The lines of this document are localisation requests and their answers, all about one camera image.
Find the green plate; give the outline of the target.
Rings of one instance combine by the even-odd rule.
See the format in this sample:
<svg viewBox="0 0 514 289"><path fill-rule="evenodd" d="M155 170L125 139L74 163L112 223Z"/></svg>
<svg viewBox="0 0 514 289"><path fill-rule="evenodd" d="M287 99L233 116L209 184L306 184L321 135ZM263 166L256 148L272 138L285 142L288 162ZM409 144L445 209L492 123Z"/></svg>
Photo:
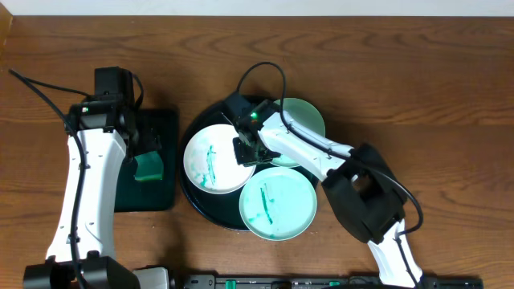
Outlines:
<svg viewBox="0 0 514 289"><path fill-rule="evenodd" d="M285 241L302 234L317 209L316 191L300 172L284 167L265 169L243 187L240 216L255 235Z"/></svg>
<svg viewBox="0 0 514 289"><path fill-rule="evenodd" d="M304 127L309 128L321 136L325 136L326 128L324 119L317 108L309 102L297 98L285 98L284 111L288 112L294 120L302 124ZM271 164L286 168L295 168L300 166L294 162L293 159L286 157L284 154L273 159Z"/></svg>

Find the green sponge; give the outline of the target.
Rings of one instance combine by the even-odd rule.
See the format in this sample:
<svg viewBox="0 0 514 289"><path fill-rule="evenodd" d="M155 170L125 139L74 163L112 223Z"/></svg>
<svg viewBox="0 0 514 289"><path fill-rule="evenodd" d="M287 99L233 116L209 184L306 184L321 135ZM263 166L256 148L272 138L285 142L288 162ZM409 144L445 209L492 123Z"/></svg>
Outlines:
<svg viewBox="0 0 514 289"><path fill-rule="evenodd" d="M135 156L137 169L134 177L137 181L159 181L163 178L164 164L157 151Z"/></svg>

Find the white plate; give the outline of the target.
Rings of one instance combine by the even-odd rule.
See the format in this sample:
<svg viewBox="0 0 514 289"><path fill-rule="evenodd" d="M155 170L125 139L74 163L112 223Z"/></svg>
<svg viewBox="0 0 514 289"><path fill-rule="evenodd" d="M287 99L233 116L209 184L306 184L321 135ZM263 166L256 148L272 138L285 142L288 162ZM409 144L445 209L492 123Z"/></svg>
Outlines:
<svg viewBox="0 0 514 289"><path fill-rule="evenodd" d="M211 194L232 193L252 177L256 166L239 165L229 124L213 124L196 132L186 145L183 166L194 186Z"/></svg>

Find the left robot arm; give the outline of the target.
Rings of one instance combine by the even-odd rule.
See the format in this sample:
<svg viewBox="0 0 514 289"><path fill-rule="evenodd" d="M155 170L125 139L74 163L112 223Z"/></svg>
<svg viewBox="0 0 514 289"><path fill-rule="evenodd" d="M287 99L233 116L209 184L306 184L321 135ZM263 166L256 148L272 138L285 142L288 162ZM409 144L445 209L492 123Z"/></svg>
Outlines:
<svg viewBox="0 0 514 289"><path fill-rule="evenodd" d="M133 103L122 96L70 107L69 169L58 229L46 260L28 266L25 288L168 288L164 267L131 271L116 260L113 217L127 142L137 134Z"/></svg>

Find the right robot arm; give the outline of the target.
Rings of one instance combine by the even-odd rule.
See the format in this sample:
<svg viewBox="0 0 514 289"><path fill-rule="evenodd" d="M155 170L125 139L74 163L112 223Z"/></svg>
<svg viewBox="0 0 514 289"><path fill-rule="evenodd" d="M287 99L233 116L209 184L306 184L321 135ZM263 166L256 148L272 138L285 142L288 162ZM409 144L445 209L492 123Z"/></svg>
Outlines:
<svg viewBox="0 0 514 289"><path fill-rule="evenodd" d="M239 164L260 165L280 155L293 159L320 181L338 222L369 246L382 284L422 287L422 270L406 240L420 225L407 228L404 210L407 201L418 202L374 147L329 140L270 100L240 100L226 107L238 133L234 143Z"/></svg>

